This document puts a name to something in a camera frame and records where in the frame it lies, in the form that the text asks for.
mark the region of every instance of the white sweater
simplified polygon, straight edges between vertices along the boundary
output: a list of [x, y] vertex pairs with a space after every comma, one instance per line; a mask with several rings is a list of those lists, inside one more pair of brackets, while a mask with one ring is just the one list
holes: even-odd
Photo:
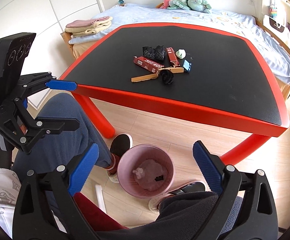
[[[12, 238], [12, 221], [21, 184], [15, 172], [0, 168], [0, 226]], [[65, 231], [55, 217], [58, 228]]]

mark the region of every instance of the electrical outlet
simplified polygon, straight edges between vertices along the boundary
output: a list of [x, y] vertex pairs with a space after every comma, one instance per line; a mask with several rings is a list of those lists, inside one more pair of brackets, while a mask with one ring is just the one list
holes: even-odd
[[254, 5], [254, 0], [249, 0], [250, 5]]

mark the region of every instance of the black tabletop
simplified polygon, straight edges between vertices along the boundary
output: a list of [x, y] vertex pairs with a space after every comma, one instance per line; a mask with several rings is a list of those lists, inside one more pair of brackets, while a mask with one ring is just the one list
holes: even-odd
[[[190, 73], [131, 82], [150, 74], [133, 63], [142, 47], [186, 51]], [[66, 76], [78, 84], [111, 88], [207, 106], [281, 125], [271, 87], [247, 43], [238, 37], [178, 26], [122, 28], [104, 39]]]

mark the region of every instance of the pile of stuffed animals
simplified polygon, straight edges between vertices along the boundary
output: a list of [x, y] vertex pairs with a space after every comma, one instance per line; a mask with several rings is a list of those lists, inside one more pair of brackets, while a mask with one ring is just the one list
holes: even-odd
[[164, 4], [160, 8], [194, 10], [203, 13], [211, 13], [212, 9], [207, 0], [164, 0]]

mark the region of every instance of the camera lens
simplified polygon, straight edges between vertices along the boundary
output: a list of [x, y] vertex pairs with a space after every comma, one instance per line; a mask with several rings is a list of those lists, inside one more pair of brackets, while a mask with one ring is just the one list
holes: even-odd
[[25, 46], [22, 45], [22, 46], [20, 47], [20, 49], [18, 50], [18, 53], [17, 53], [17, 60], [19, 60], [19, 59], [22, 57], [22, 55], [24, 54], [24, 52], [25, 52]]
[[27, 45], [27, 48], [25, 50], [25, 54], [27, 54], [29, 52], [30, 48], [31, 48], [31, 42]]
[[9, 59], [8, 59], [8, 66], [10, 66], [10, 65], [13, 63], [15, 57], [16, 57], [16, 51], [14, 50], [14, 51], [10, 54], [10, 56], [9, 56]]

